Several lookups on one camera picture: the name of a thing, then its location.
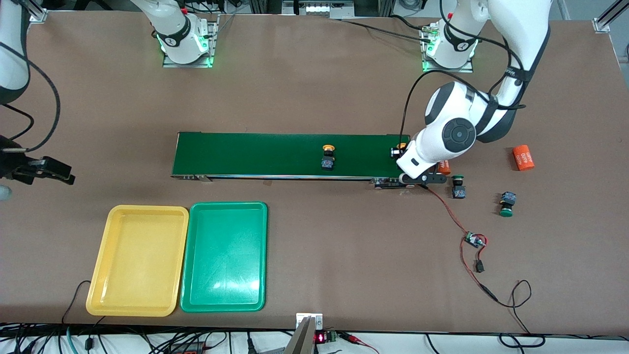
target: small circuit board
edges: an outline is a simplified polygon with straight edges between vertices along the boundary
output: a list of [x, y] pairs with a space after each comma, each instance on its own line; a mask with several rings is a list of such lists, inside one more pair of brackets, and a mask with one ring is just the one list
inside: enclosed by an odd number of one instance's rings
[[467, 235], [465, 235], [465, 241], [471, 244], [474, 248], [485, 246], [485, 242], [483, 242], [483, 240], [476, 234], [473, 234], [471, 232], [468, 232]]

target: teal cable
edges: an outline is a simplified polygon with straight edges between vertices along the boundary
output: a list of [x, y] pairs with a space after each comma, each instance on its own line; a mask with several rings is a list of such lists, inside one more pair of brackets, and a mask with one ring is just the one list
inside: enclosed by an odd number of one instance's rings
[[70, 327], [65, 330], [65, 336], [68, 338], [68, 343], [70, 343], [70, 349], [74, 354], [79, 354], [77, 348], [74, 347], [74, 343], [72, 342], [72, 336], [70, 335]]

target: yellow tray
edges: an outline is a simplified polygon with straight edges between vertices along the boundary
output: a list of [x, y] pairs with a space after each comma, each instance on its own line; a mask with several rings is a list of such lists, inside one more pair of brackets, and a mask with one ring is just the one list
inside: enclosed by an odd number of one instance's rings
[[109, 212], [86, 309], [95, 316], [168, 316], [177, 304], [188, 211], [119, 205]]

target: plastic tray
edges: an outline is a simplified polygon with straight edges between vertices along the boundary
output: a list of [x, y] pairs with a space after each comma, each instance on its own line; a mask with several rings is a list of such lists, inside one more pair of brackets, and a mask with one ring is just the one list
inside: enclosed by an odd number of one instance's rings
[[264, 306], [266, 253], [265, 203], [193, 205], [181, 309], [186, 312], [259, 311]]
[[119, 205], [109, 212], [86, 309], [95, 316], [168, 316], [177, 305], [188, 211]]

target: brown tabletop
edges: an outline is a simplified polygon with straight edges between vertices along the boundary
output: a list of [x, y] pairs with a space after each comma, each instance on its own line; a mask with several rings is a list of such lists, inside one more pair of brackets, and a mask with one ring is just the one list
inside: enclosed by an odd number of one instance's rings
[[[368, 22], [414, 34], [397, 20]], [[237, 16], [220, 35], [215, 68], [163, 69], [150, 32], [141, 13], [115, 11], [52, 13], [32, 26], [30, 58], [62, 100], [55, 135], [33, 156], [71, 165], [77, 179], [2, 180], [14, 195], [0, 203], [0, 321], [60, 321], [77, 284], [92, 276], [115, 205], [261, 200], [269, 239], [260, 312], [104, 322], [291, 328], [296, 312], [322, 312], [326, 326], [352, 330], [520, 331], [466, 274], [461, 231], [421, 188], [169, 176], [180, 130], [397, 133], [421, 71], [416, 42], [315, 16]], [[485, 34], [499, 38], [492, 28]], [[487, 89], [506, 55], [482, 43], [474, 60], [475, 73], [464, 77]], [[428, 98], [449, 80], [434, 74], [419, 85], [407, 133], [423, 128]], [[36, 118], [24, 146], [50, 128], [52, 97], [33, 71], [14, 103]], [[434, 187], [466, 228], [488, 236], [478, 277], [496, 296], [506, 302], [517, 280], [530, 281], [533, 297], [518, 314], [533, 332], [629, 334], [628, 101], [609, 37], [590, 22], [553, 22], [511, 132], [451, 161], [468, 197], [452, 200], [449, 186]], [[1, 112], [2, 134], [25, 125]], [[520, 144], [536, 164], [524, 173], [511, 157]], [[507, 190], [518, 194], [510, 219], [497, 214]], [[474, 249], [465, 253], [471, 262]], [[69, 322], [96, 320], [86, 293]]]

